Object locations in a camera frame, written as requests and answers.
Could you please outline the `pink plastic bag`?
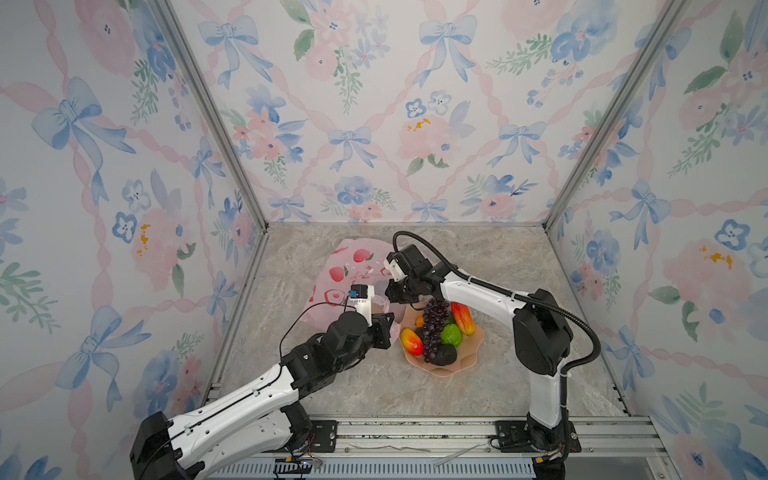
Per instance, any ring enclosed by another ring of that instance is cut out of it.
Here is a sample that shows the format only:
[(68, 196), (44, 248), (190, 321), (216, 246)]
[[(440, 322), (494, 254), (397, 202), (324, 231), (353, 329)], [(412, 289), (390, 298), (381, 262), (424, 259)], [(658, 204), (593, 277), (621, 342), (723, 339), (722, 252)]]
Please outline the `pink plastic bag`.
[(319, 303), (323, 305), (304, 314), (301, 322), (316, 330), (325, 331), (341, 312), (341, 305), (350, 287), (353, 284), (369, 285), (374, 288), (375, 294), (373, 312), (395, 314), (390, 337), (398, 343), (405, 305), (391, 303), (385, 295), (391, 279), (387, 269), (387, 256), (392, 252), (392, 245), (383, 240), (343, 239), (325, 261), (304, 308)]

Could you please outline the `red orange pepper fruit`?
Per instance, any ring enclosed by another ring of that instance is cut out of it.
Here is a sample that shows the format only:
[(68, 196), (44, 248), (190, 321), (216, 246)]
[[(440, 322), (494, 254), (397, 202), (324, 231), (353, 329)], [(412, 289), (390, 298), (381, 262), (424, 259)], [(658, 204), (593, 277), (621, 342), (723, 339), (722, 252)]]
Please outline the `red orange pepper fruit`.
[(454, 322), (462, 334), (468, 337), (473, 336), (476, 333), (476, 324), (469, 307), (461, 303), (452, 302), (451, 310)]

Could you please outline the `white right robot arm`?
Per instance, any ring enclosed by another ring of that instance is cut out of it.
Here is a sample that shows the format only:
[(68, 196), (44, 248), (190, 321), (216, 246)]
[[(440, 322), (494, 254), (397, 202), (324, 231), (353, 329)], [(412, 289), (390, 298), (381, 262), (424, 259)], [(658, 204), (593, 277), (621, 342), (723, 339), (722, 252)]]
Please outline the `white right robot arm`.
[(546, 290), (510, 290), (472, 276), (451, 263), (439, 250), (424, 244), (437, 257), (432, 264), (415, 245), (396, 247), (387, 256), (392, 279), (386, 296), (392, 303), (410, 304), (430, 296), (477, 310), (509, 327), (518, 361), (529, 372), (530, 402), (521, 438), (504, 440), (496, 448), (510, 452), (527, 448), (544, 461), (563, 461), (571, 452), (575, 432), (568, 412), (568, 374), (601, 354), (594, 330), (557, 305)]

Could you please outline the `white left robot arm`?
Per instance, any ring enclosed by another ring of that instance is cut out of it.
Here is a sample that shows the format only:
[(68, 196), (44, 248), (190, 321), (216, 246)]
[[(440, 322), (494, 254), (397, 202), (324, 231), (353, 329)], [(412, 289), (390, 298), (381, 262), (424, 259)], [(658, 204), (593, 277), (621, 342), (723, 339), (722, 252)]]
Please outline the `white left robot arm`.
[(388, 349), (394, 320), (392, 313), (346, 311), (238, 390), (173, 418), (150, 415), (129, 453), (134, 478), (205, 479), (255, 454), (305, 449), (312, 422), (302, 399), (331, 385), (370, 350)]

